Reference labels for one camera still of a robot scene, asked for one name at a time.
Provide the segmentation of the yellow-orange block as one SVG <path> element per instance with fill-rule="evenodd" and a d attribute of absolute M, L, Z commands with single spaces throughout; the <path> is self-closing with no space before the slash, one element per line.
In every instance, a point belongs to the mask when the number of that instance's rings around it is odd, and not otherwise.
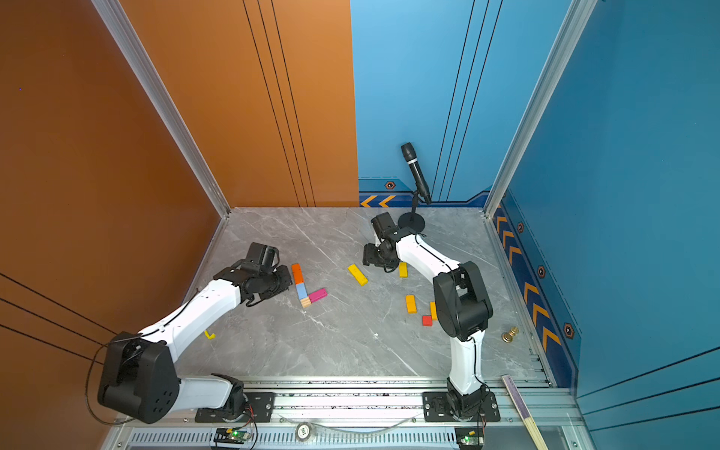
<path fill-rule="evenodd" d="M 416 314 L 417 313 L 417 305 L 416 305 L 416 299 L 413 295 L 407 295 L 405 296 L 405 304 L 406 304 L 406 311 L 409 314 Z"/>

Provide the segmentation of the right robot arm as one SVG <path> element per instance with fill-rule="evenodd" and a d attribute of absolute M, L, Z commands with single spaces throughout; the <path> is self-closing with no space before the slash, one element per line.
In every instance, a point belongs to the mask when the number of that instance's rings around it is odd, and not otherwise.
<path fill-rule="evenodd" d="M 389 232 L 363 248 L 365 266 L 393 271 L 401 263 L 431 282 L 440 326 L 450 338 L 446 395 L 450 414 L 460 421 L 498 422 L 497 401 L 482 378 L 482 341 L 493 306 L 480 269 L 474 262 L 443 255 L 418 234 Z"/>

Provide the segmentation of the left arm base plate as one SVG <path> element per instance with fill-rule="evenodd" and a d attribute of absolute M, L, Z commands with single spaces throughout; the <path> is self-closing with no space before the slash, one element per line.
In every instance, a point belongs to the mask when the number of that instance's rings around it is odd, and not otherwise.
<path fill-rule="evenodd" d="M 275 394 L 272 392 L 245 392 L 241 396 L 231 397 L 230 403 L 219 409 L 199 409 L 196 423 L 269 423 L 275 406 Z"/>

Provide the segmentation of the magenta block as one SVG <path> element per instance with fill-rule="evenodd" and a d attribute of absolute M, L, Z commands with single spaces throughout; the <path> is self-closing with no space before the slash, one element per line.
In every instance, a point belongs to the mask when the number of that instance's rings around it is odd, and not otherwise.
<path fill-rule="evenodd" d="M 326 298 L 326 296 L 328 296 L 328 292 L 325 288 L 322 288 L 318 291 L 311 292 L 309 294 L 309 300 L 310 300 L 310 303 L 315 303 L 317 301 L 320 301 L 320 300 Z"/>

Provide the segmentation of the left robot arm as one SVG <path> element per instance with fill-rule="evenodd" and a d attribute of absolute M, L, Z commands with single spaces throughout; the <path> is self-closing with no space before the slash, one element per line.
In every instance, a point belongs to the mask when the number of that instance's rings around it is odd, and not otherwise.
<path fill-rule="evenodd" d="M 292 284 L 285 265 L 265 274 L 230 267 L 217 273 L 185 306 L 136 335 L 123 332 L 108 343 L 97 402 L 146 424 L 185 410 L 226 422 L 245 416 L 249 401 L 243 382 L 219 373 L 182 378 L 176 361 L 229 311 L 252 306 L 255 296 L 277 296 Z"/>

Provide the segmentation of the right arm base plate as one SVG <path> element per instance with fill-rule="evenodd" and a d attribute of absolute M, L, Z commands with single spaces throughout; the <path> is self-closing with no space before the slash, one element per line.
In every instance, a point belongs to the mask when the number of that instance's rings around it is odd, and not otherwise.
<path fill-rule="evenodd" d="M 484 394 L 480 404 L 467 412 L 455 412 L 447 392 L 423 392 L 422 412 L 427 423 L 479 421 L 483 424 L 501 421 L 500 406 L 493 393 Z"/>

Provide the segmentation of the long yellow block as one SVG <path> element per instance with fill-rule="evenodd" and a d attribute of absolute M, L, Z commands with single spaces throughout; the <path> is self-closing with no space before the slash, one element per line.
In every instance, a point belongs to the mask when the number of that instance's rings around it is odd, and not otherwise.
<path fill-rule="evenodd" d="M 351 273 L 351 275 L 354 277 L 354 279 L 360 286 L 365 286 L 368 284 L 369 280 L 355 264 L 351 264 L 348 267 L 348 271 Z"/>

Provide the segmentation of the orange long block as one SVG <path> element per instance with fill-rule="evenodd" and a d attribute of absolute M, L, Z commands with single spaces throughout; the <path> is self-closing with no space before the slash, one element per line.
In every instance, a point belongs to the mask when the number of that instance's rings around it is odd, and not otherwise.
<path fill-rule="evenodd" d="M 299 264 L 292 265 L 292 277 L 294 278 L 294 284 L 299 285 L 304 283 L 304 276 Z"/>

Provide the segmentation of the light blue block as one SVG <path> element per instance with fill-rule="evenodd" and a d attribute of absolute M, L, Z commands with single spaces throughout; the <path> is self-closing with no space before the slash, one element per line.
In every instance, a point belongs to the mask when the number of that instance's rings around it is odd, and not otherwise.
<path fill-rule="evenodd" d="M 295 285 L 298 298 L 304 300 L 308 297 L 307 289 L 304 283 L 298 283 Z"/>

